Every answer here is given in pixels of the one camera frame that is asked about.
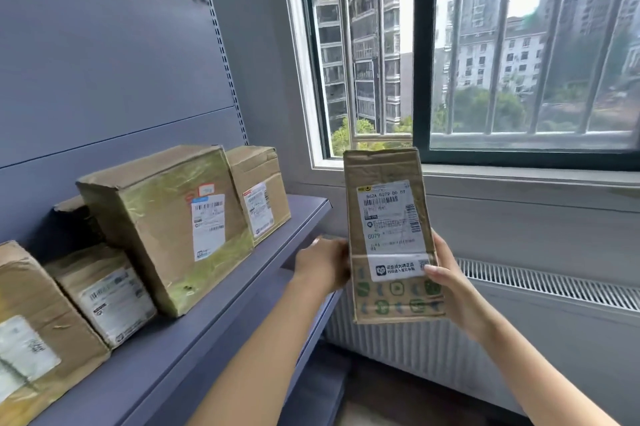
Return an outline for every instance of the radiator grille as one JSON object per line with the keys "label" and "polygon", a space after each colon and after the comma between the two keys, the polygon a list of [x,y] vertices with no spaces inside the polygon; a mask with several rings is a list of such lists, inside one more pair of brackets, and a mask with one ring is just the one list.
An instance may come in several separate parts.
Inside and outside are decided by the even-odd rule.
{"label": "radiator grille", "polygon": [[561,274],[459,259],[471,279],[640,313],[640,290]]}

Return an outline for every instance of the window sill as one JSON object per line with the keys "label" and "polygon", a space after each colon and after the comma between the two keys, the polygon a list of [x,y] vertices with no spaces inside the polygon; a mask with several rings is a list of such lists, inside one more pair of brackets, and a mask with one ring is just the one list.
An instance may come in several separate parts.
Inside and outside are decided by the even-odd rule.
{"label": "window sill", "polygon": [[[322,159],[310,184],[344,186],[341,159]],[[427,195],[640,212],[640,172],[423,164]]]}

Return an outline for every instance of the floor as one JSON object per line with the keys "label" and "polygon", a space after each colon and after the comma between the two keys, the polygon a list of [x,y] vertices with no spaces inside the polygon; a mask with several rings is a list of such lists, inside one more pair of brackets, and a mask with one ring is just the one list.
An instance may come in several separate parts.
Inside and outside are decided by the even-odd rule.
{"label": "floor", "polygon": [[334,426],[532,426],[520,416],[361,356]]}

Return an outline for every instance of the hand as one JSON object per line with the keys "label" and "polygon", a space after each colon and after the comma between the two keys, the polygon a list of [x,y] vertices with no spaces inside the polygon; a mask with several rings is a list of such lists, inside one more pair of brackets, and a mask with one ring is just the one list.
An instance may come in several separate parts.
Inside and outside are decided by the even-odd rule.
{"label": "hand", "polygon": [[489,338],[501,315],[471,284],[444,239],[433,229],[432,232],[440,266],[428,265],[424,271],[432,281],[444,286],[447,317],[472,340],[482,343]]}
{"label": "hand", "polygon": [[294,279],[320,286],[325,294],[339,290],[349,280],[349,245],[346,239],[317,238],[296,255]]}

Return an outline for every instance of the person's right hand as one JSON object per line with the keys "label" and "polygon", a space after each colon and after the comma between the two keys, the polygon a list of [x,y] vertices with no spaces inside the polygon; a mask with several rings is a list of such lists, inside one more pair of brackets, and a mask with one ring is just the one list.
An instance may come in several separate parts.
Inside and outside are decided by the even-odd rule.
{"label": "person's right hand", "polygon": [[426,275],[443,286],[447,317],[469,337],[482,343],[501,318],[500,313],[476,290],[464,275],[449,246],[433,231],[433,241],[440,266],[425,266]]}

